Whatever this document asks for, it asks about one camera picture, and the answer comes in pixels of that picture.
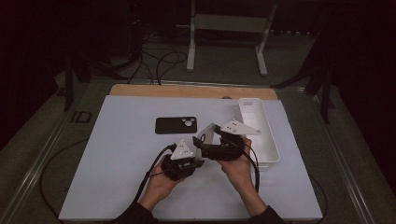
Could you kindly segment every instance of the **gray carpet floor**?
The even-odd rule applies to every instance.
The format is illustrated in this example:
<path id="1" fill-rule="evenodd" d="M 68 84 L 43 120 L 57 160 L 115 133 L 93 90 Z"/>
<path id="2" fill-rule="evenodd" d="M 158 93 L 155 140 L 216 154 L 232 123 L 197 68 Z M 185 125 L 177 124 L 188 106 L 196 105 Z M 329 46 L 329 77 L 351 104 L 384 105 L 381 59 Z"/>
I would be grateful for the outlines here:
<path id="1" fill-rule="evenodd" d="M 304 35 L 270 35 L 264 51 L 269 75 L 261 77 L 251 42 L 224 44 L 202 39 L 198 41 L 194 71 L 187 72 L 186 63 L 178 63 L 163 75 L 163 83 L 266 87 L 295 76 L 314 41 L 313 37 Z M 161 58 L 169 52 L 163 48 L 187 53 L 188 42 L 185 38 L 156 40 L 149 41 L 145 48 L 145 51 Z M 149 71 L 155 76 L 158 60 L 147 54 L 143 54 L 143 59 L 148 67 L 142 65 L 131 83 L 149 84 Z M 169 61 L 176 59 L 176 55 L 166 58 Z M 138 63 L 119 72 L 129 77 L 137 66 Z M 160 73 L 170 66 L 169 63 L 160 64 Z M 63 112 L 64 98 L 54 95 L 14 136 L 0 154 L 0 223 L 58 223 L 44 204 L 39 192 L 39 179 L 27 178 L 26 173 L 42 151 L 49 151 L 47 158 L 60 152 L 49 163 L 42 179 L 46 198 L 59 212 L 87 143 L 84 140 L 91 134 L 105 96 L 114 83 L 125 82 L 95 73 L 89 85 L 76 83 L 77 100 L 69 113 Z M 288 114 L 307 172 L 313 177 L 312 185 L 320 208 L 326 214 L 321 223 L 396 223 L 395 196 L 337 89 L 332 89 L 333 108 L 329 111 L 331 123 L 328 125 L 318 115 L 317 97 L 301 93 L 305 82 L 303 80 L 295 83 L 294 88 L 277 91 L 277 95 Z M 89 123 L 70 123 L 74 111 L 92 112 L 92 120 Z M 337 162 L 339 154 L 334 153 L 335 148 L 341 151 L 348 170 Z M 368 217 L 372 220 L 364 221 L 361 216 L 360 206 L 354 200 L 356 195 L 353 192 L 356 190 L 345 178 L 348 172 L 353 174 L 361 194 L 358 196 L 363 198 Z M 19 189 L 23 180 L 30 181 L 32 187 L 24 192 L 24 197 L 16 197 L 17 192 L 21 195 L 24 190 Z M 10 204 L 18 206 L 10 209 Z"/>

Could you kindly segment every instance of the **table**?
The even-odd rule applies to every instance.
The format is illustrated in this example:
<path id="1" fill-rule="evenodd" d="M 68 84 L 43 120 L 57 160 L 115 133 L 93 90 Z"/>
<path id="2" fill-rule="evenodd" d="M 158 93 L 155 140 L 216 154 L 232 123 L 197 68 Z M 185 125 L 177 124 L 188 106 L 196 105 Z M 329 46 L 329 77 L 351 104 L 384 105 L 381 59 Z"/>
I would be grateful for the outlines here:
<path id="1" fill-rule="evenodd" d="M 223 96 L 270 99 L 264 101 L 265 110 L 271 127 L 275 127 L 273 135 L 281 159 L 269 171 L 261 172 L 260 195 L 285 219 L 321 218 L 286 113 L 273 90 L 145 85 L 116 85 L 107 96 L 59 218 L 117 217 L 131 203 L 161 149 L 182 138 L 193 148 L 191 134 L 155 134 L 155 118 L 195 116 L 200 132 L 210 122 L 222 123 L 235 116 L 237 103 L 219 100 Z M 161 220 L 177 221 L 248 217 L 239 195 L 215 161 L 205 161 L 157 205 L 153 214 Z"/>
<path id="2" fill-rule="evenodd" d="M 239 31 L 262 34 L 260 45 L 256 46 L 257 62 L 260 69 L 260 75 L 267 76 L 267 67 L 265 66 L 262 51 L 270 32 L 272 20 L 276 12 L 276 5 L 271 6 L 270 13 L 265 18 L 236 17 L 223 15 L 207 15 L 195 12 L 195 0 L 191 0 L 191 24 L 190 24 L 190 47 L 187 59 L 187 70 L 193 71 L 195 60 L 195 30 L 219 30 L 219 31 Z"/>

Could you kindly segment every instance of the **floor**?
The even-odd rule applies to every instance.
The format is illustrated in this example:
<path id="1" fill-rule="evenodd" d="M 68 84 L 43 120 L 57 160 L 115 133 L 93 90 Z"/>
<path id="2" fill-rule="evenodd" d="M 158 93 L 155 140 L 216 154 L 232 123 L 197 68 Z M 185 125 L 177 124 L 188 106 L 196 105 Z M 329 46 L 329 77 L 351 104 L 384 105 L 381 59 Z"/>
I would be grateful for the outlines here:
<path id="1" fill-rule="evenodd" d="M 156 76 L 162 76 L 162 84 L 268 88 L 295 76 L 315 41 L 309 35 L 270 35 L 264 49 L 269 74 L 262 77 L 254 54 L 255 36 L 239 35 L 242 41 L 235 41 L 235 36 L 230 36 L 231 40 L 224 38 L 227 34 L 221 40 L 213 37 L 218 34 L 199 35 L 193 72 L 186 71 L 183 61 L 189 44 L 183 35 L 174 40 L 152 35 L 144 46 L 140 69 L 134 74 L 139 67 L 135 63 L 118 72 L 134 76 L 130 83 L 157 84 Z M 179 53 L 159 60 L 173 50 Z M 52 96 L 1 151 L 0 223 L 58 223 L 44 203 L 43 194 L 53 213 L 59 213 L 104 97 L 113 84 L 128 82 L 116 81 L 98 71 L 92 73 L 89 84 L 75 81 L 76 100 L 68 112 L 63 112 L 64 98 Z M 60 86 L 64 84 L 62 74 L 58 81 Z M 396 223 L 395 196 L 337 89 L 332 88 L 331 123 L 326 124 L 318 113 L 319 97 L 304 94 L 306 81 L 276 93 L 312 176 L 325 216 L 320 223 Z M 92 112 L 91 121 L 71 122 L 75 111 Z"/>

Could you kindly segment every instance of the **white plastic tray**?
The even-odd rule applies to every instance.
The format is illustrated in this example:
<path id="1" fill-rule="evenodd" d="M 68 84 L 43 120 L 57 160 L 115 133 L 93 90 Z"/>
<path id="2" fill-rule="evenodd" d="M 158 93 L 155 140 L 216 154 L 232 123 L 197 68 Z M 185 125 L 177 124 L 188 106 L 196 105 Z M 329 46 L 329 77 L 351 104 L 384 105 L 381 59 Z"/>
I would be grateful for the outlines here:
<path id="1" fill-rule="evenodd" d="M 243 122 L 262 133 L 260 135 L 247 134 L 247 138 L 252 141 L 251 147 L 256 152 L 259 170 L 266 171 L 279 161 L 280 156 L 265 114 L 264 104 L 261 99 L 257 98 L 241 98 L 238 103 Z M 255 161 L 253 153 L 250 153 L 250 157 Z"/>

